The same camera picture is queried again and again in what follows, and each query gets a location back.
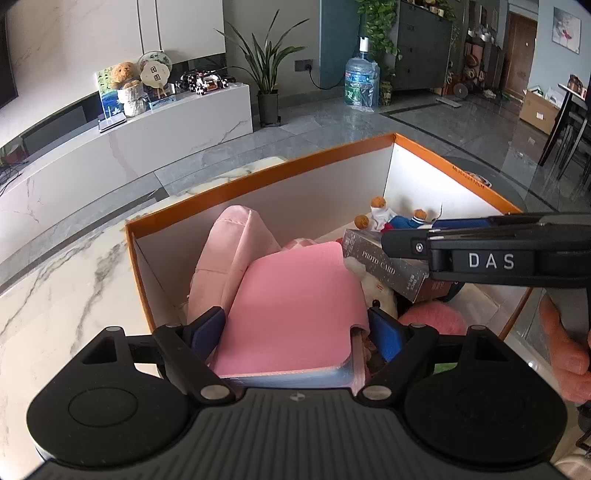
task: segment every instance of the toy car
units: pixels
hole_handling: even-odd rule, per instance
[[[212,90],[226,88],[231,80],[233,79],[220,75],[215,71],[190,70],[181,75],[180,80],[176,82],[176,86],[189,92],[205,95]]]

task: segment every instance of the plant pot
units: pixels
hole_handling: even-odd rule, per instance
[[[379,104],[388,106],[392,102],[392,84],[387,80],[379,83]]]
[[[259,92],[256,98],[259,103],[261,126],[278,125],[281,118],[279,117],[279,94],[277,90],[273,90],[273,93]]]

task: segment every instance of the ribbed black surface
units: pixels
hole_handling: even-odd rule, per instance
[[[106,472],[48,462],[34,480],[338,479],[559,480],[549,464],[520,472],[472,472],[421,450],[389,410],[349,391],[250,389],[241,401],[203,410],[168,451]]]

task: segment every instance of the table leg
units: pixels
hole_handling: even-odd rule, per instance
[[[573,94],[571,92],[566,92],[566,96],[564,97],[564,101],[562,102],[562,106],[560,107],[560,111],[558,115],[556,115],[556,119],[554,120],[554,126],[552,127],[552,131],[548,136],[548,140],[546,141],[546,145],[544,145],[544,149],[542,150],[542,156],[540,157],[540,161],[538,165],[541,167],[546,163],[548,157],[550,156],[550,152],[554,148],[556,141],[558,140],[558,136],[560,132],[563,130],[564,124],[567,122],[569,118],[570,112],[570,104],[573,101]]]

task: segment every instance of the gray tile floor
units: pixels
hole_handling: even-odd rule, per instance
[[[387,132],[399,132],[451,160],[482,165],[515,189],[529,211],[591,210],[588,194],[569,198],[582,168],[573,162],[559,183],[548,180],[552,157],[544,168],[537,166],[546,137],[519,121],[511,105],[472,97],[454,109],[435,98],[428,92],[399,93],[390,107],[375,113],[348,108],[341,98],[282,109],[281,127],[257,129],[182,158],[54,225],[0,264],[0,292],[83,235],[212,177],[260,158],[294,159]]]

